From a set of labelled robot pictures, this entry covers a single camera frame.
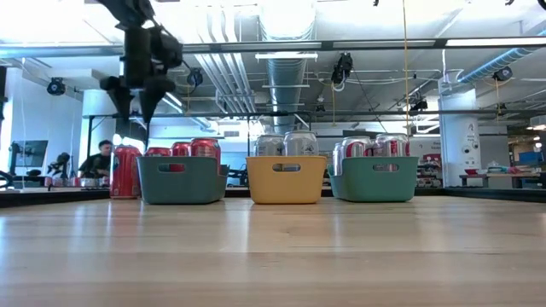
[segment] red soda can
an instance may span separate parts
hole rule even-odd
[[[222,151],[217,139],[205,137],[195,138],[191,141],[189,152],[192,157],[216,158],[218,172],[220,172],[220,159],[222,157]]]
[[[189,157],[189,142],[175,142],[172,144],[171,156]],[[184,171],[184,165],[169,165],[169,171]]]
[[[189,142],[175,142],[171,147],[171,156],[189,157]]]
[[[148,148],[145,156],[147,157],[168,157],[171,155],[169,148]]]
[[[118,146],[112,153],[110,163],[110,197],[113,199],[135,199],[140,196],[137,157],[142,156],[137,148]]]

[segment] white column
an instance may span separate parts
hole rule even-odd
[[[114,106],[110,96],[104,90],[86,90],[84,92],[84,109],[82,116],[85,115],[101,115],[101,114],[116,114],[116,107]],[[89,120],[82,119],[82,130],[80,138],[80,150],[79,161],[84,163],[87,158],[87,146],[90,146],[90,154],[99,153],[99,142],[102,140],[112,141],[113,134],[116,131],[115,119],[96,118],[93,119],[93,127],[95,129],[91,133],[91,142],[88,144],[88,129]]]
[[[474,110],[475,89],[446,90],[439,81],[439,110]],[[442,173],[444,187],[461,186],[459,177],[465,169],[481,169],[478,119],[472,114],[440,115]],[[479,179],[468,180],[469,186],[481,186]]]

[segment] white wall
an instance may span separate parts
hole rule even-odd
[[[71,154],[77,165],[82,102],[49,95],[44,86],[23,78],[18,68],[8,70],[6,85],[13,107],[11,141],[49,141],[43,174],[63,152]],[[17,168],[16,173],[25,174],[26,169]]]

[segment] computer monitor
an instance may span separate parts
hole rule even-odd
[[[10,150],[17,150],[16,167],[42,167],[48,141],[14,141]]]

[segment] wooden table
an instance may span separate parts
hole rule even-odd
[[[401,204],[1,210],[0,306],[546,306],[546,206]]]
[[[518,173],[518,174],[477,174],[477,175],[460,175],[462,180],[462,186],[467,187],[468,179],[478,178],[482,179],[483,187],[489,188],[489,178],[512,178],[513,188],[522,188],[521,179],[524,178],[539,178],[540,174],[537,173]]]

